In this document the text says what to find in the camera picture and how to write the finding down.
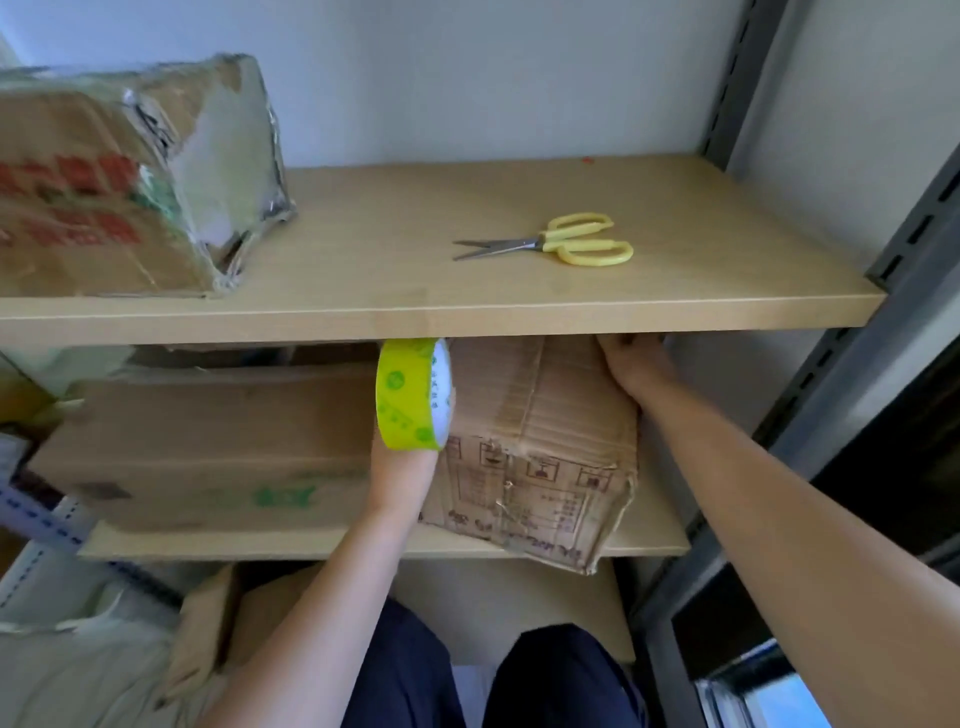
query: person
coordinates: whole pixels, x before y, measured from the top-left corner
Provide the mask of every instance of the person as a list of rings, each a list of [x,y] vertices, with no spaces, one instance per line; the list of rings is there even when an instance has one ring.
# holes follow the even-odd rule
[[[833,728],[960,725],[960,589],[687,389],[656,335],[599,338]],[[202,728],[464,724],[446,650],[387,600],[436,460],[374,435],[366,510]],[[484,716],[527,728],[644,721],[620,667],[571,625],[520,637]]]

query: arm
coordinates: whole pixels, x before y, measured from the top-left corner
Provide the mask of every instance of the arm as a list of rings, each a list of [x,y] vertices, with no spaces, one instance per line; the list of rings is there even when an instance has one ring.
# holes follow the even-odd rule
[[[340,725],[436,464],[436,452],[388,450],[374,433],[363,515],[200,728]]]
[[[956,725],[960,588],[686,389],[656,336],[600,342],[831,725]]]

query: yellow scissors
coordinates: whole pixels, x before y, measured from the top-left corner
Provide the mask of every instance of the yellow scissors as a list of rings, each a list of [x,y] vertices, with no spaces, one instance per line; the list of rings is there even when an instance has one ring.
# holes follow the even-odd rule
[[[577,212],[572,215],[555,217],[547,223],[546,230],[536,237],[524,237],[516,240],[456,240],[455,245],[470,245],[481,250],[457,255],[454,260],[471,260],[487,255],[500,255],[513,251],[540,251],[556,253],[564,263],[570,265],[618,265],[626,263],[634,256],[634,247],[622,240],[572,240],[575,237],[591,235],[613,227],[613,220],[598,212]],[[602,253],[612,251],[611,255],[577,255],[578,253]]]

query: person's left hand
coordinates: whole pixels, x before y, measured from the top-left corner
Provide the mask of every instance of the person's left hand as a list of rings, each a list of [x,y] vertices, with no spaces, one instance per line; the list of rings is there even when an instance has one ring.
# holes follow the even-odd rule
[[[375,426],[368,510],[415,521],[430,490],[439,455],[430,449],[389,449],[380,437],[380,428]]]

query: scissors blade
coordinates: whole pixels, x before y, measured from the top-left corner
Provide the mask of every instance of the scissors blade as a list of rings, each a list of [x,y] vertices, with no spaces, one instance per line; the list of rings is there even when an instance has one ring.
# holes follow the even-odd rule
[[[513,251],[523,251],[530,248],[536,248],[540,239],[538,237],[527,237],[520,238],[518,240],[486,240],[483,242],[480,241],[470,241],[470,240],[458,240],[456,241],[457,245],[473,245],[479,246],[480,250],[473,251],[472,253],[464,253],[463,255],[457,255],[454,260],[470,260],[476,257],[487,257],[488,255],[500,255],[501,253],[512,253]]]

